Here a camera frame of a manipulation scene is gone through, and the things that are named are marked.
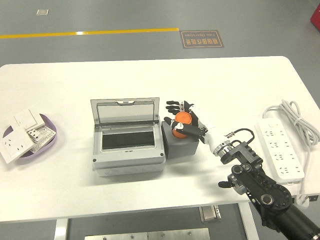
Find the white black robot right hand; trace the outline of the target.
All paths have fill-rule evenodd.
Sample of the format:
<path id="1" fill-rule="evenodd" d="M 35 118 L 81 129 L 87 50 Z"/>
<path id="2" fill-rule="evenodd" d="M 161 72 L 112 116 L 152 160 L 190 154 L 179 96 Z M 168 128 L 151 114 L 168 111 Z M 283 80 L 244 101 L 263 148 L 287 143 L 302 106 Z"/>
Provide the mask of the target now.
<path id="1" fill-rule="evenodd" d="M 176 118 L 180 113 L 187 113 L 191 117 L 191 123 L 183 123 L 182 120 L 165 117 L 164 121 L 177 133 L 185 136 L 193 136 L 209 145 L 210 151 L 217 156 L 221 148 L 230 142 L 212 123 L 204 109 L 193 103 L 183 100 L 181 102 L 169 100 L 166 109 Z"/>

